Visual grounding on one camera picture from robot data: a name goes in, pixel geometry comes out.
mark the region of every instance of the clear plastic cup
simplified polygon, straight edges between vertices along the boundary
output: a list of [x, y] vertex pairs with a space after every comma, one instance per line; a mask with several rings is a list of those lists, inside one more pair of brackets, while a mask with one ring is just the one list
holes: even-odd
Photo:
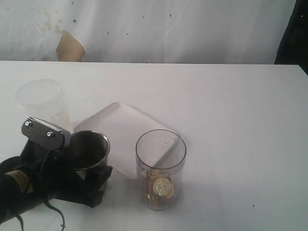
[[56, 81], [41, 79], [27, 83], [18, 89], [15, 97], [26, 116], [52, 122], [73, 132], [66, 105], [66, 94]]
[[139, 138], [136, 144], [137, 180], [142, 200], [149, 208], [162, 210], [174, 203], [180, 190], [185, 158], [185, 142], [172, 131], [152, 130]]

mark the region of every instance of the gold coin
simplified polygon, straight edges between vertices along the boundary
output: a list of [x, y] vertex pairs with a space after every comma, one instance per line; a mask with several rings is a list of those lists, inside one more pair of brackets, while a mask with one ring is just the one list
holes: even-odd
[[154, 192], [159, 196], [166, 196], [170, 193], [172, 185], [165, 177], [158, 177], [153, 184]]

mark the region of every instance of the white wall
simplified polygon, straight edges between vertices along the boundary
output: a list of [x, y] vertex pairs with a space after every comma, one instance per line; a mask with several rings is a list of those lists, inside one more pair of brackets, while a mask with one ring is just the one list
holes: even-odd
[[272, 64], [295, 0], [0, 0], [0, 60]]

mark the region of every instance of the screw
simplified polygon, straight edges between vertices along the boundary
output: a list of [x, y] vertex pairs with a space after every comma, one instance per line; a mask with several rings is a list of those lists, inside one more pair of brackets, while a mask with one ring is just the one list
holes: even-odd
[[53, 137], [53, 132], [52, 132], [52, 131], [47, 132], [47, 136], [48, 136], [49, 138]]
[[25, 122], [25, 125], [26, 125], [27, 127], [31, 127], [31, 126], [32, 126], [32, 123], [31, 123], [30, 121], [26, 121], [26, 122]]

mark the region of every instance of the white table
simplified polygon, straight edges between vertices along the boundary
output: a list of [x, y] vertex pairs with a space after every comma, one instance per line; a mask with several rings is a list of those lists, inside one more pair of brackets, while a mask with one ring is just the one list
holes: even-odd
[[[1, 156], [20, 154], [18, 87], [53, 78], [75, 124], [123, 101], [177, 131], [188, 146], [182, 194], [170, 209], [138, 201], [115, 172], [95, 209], [53, 200], [66, 231], [303, 231], [308, 229], [308, 76], [298, 66], [0, 62]], [[26, 231], [60, 230], [45, 206]], [[0, 230], [19, 230], [16, 219]]]

